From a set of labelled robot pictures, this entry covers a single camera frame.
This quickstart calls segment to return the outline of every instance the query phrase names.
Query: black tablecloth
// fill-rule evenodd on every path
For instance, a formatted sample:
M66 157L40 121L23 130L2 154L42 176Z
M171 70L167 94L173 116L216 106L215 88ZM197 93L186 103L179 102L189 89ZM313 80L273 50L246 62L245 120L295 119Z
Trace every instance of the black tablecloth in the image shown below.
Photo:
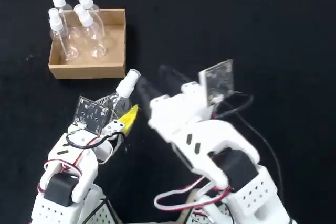
M236 89L255 95L243 114L282 164L286 208L299 223L331 221L334 0L95 1L102 8L126 8L127 68L138 69L157 85L161 63L197 80L200 70L234 59ZM70 124L78 96L100 98L119 82L54 79L47 68L50 7L51 0L0 0L2 223L29 220L43 162ZM265 145L239 121L228 120L258 148L261 163L277 182ZM129 139L127 152L120 150L100 167L97 184L124 222L177 218L178 213L154 209L153 199L195 176L142 114Z

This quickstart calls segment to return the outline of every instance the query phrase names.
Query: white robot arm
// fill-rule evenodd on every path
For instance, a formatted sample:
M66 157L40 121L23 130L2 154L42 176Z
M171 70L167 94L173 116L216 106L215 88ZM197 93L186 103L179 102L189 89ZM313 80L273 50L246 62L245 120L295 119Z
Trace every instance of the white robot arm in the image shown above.
M196 82L184 83L182 93L170 97L153 90L150 83L142 79L138 82L138 92L144 103L150 101L149 106L144 105L149 126L172 144L193 173L202 176L184 189L158 195L154 200L157 208L166 211L198 209L201 219L208 221L200 223L232 223L232 217L236 224L296 223L282 205L267 169L258 165L257 150L230 123L211 120L213 106L204 99L207 96L204 86ZM177 206L159 203L166 196L192 189L203 178L209 183L197 192L195 202ZM213 189L217 191L216 197L207 195ZM230 209L232 217L218 207L218 203ZM194 221L197 222L190 217L186 223Z
M99 121L105 118L108 110L80 97L79 103L85 102L88 102L88 113L89 106L96 106L91 111L97 114L92 121L95 122L94 129L98 129ZM95 132L75 117L74 123L52 148L45 162L45 172L37 186L38 194L31 214L31 224L117 222L102 189L93 181L98 174L99 164L106 162L120 146L120 132L124 126L118 120L113 120ZM115 148L109 141L104 141L104 138L115 141Z

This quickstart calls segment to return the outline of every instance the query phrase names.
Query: clear plastic bottle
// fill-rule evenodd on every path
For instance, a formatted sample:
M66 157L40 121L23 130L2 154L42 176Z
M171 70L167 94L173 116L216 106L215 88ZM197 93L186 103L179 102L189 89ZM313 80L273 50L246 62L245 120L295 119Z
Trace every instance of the clear plastic bottle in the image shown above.
M100 9L93 3L93 0L78 0L85 10L88 10L93 19L100 25L103 36L105 37L104 23L100 17Z
M110 121L122 117L131 110L132 102L129 97L140 76L137 70L130 69L125 78L117 86L115 93L109 96L104 106L112 110Z
M70 42L68 31L65 29L59 16L59 11L55 8L49 10L50 36L54 41L54 46L59 48L62 57L69 61L78 57L77 48Z
M104 56L106 54L106 47L103 42L100 26L93 20L92 16L82 5L76 5L75 12L83 25L83 33L91 55L95 58Z
M68 27L69 25L67 22L67 14L70 13L69 11L72 10L71 5L67 4L65 0L52 0L52 2L54 3L54 7L59 11L59 15L62 19L63 24L65 25L65 29L67 30L69 37L79 38L80 30L77 27Z

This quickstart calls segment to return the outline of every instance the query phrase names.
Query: cardboard box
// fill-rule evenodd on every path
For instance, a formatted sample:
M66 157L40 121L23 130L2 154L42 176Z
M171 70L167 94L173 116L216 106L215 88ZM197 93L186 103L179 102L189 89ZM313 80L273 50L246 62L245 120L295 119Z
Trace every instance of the cardboard box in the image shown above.
M75 12L67 14L69 27L81 27ZM126 18L124 9L102 9L99 13L104 26L105 56L95 59L88 50L83 50L83 38L75 40L74 45L82 48L73 61L65 61L58 47L51 44L49 69L56 79L99 79L125 77L125 36Z

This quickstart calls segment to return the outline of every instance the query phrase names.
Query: circuit board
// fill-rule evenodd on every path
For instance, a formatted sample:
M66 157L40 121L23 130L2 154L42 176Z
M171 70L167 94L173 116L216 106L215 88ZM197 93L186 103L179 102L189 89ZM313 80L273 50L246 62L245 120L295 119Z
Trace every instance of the circuit board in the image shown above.
M207 106L222 102L234 93L233 60L226 60L198 73Z
M85 130L99 136L110 117L111 111L105 106L85 97L79 97L73 124L78 126L80 122L86 126Z

